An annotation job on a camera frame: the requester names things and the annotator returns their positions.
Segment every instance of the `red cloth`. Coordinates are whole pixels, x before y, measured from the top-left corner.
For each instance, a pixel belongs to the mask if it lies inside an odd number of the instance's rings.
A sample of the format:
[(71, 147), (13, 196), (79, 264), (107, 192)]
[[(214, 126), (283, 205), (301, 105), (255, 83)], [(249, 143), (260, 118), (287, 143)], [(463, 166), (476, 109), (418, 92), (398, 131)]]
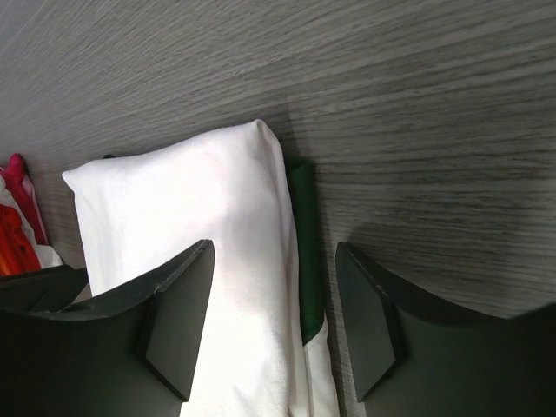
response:
[(44, 231), (43, 219), (36, 204), (35, 190), (29, 177), (25, 173), (25, 161), (19, 154), (14, 154), (8, 162), (8, 168), (0, 169), (0, 174), (6, 182), (6, 189), (11, 192), (29, 225), (35, 232), (35, 240), (39, 245), (48, 245)]
[(19, 213), (0, 204), (0, 270), (4, 275), (37, 271), (41, 264), (22, 230)]

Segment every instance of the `white towel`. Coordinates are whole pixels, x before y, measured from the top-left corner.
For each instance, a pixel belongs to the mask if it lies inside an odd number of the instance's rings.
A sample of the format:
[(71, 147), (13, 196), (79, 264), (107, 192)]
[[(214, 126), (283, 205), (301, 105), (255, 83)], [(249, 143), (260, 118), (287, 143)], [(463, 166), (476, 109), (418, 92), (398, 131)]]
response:
[(199, 239), (214, 242), (213, 285), (183, 416), (338, 415), (334, 400), (323, 414), (311, 404), (322, 395), (309, 395), (295, 224), (281, 148), (264, 122), (93, 161), (63, 178), (76, 194), (93, 295)]

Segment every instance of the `fabric fold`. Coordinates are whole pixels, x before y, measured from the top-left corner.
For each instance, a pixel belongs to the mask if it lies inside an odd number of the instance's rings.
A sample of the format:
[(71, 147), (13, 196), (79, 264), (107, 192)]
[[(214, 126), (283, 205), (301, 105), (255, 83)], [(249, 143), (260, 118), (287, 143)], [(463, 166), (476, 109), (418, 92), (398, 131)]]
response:
[(325, 272), (314, 165), (307, 158), (287, 157), (286, 175), (299, 250), (301, 338), (311, 415), (339, 417), (338, 397), (328, 350)]
[(76, 195), (93, 295), (199, 239), (213, 241), (213, 286), (182, 415), (318, 415), (301, 338), (286, 170), (264, 122), (218, 129), (141, 156), (89, 162), (63, 178)]
[(7, 275), (17, 275), (33, 272), (41, 268), (27, 236), (22, 230), (22, 220), (12, 207), (0, 204), (0, 251), (3, 252), (4, 264), (2, 270), (8, 270)]
[(39, 245), (48, 245), (43, 219), (36, 203), (35, 189), (26, 173), (25, 161), (19, 154), (11, 156), (8, 167), (0, 168), (0, 175), (6, 183), (23, 215), (35, 232), (35, 240)]
[(47, 245), (38, 245), (35, 240), (35, 231), (30, 226), (26, 217), (23, 215), (19, 205), (14, 200), (11, 192), (6, 188), (6, 183), (2, 177), (0, 177), (0, 204), (6, 207), (13, 208), (19, 217), (21, 222), (21, 231), (27, 238), (33, 252), (35, 253), (41, 268), (57, 267), (62, 265), (62, 259), (56, 253), (56, 251)]

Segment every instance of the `black plastic part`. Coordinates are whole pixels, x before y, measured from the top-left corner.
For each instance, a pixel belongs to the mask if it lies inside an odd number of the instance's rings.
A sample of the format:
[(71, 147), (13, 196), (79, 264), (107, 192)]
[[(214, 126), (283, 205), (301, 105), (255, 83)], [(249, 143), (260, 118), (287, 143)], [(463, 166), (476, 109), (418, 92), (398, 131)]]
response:
[[(481, 314), (386, 271), (348, 243), (338, 245), (336, 273), (368, 416), (556, 415), (555, 304), (511, 320)], [(379, 308), (395, 320), (388, 331)], [(398, 341), (403, 356), (392, 367), (388, 349)]]
[(46, 268), (0, 281), (0, 308), (58, 311), (75, 300), (87, 285), (87, 272), (71, 267)]
[(0, 308), (4, 416), (177, 417), (189, 397), (214, 267), (201, 241), (62, 312)]

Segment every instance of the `gray wood grain surface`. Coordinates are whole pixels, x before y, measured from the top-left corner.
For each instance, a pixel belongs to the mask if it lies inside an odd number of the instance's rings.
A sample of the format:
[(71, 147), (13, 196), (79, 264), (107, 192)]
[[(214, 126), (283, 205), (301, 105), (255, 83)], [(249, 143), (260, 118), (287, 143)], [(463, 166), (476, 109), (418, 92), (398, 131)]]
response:
[(83, 265), (60, 176), (260, 117), (318, 164), (341, 409), (355, 403), (334, 248), (459, 304), (556, 299), (549, 0), (4, 0), (0, 160), (21, 152)]

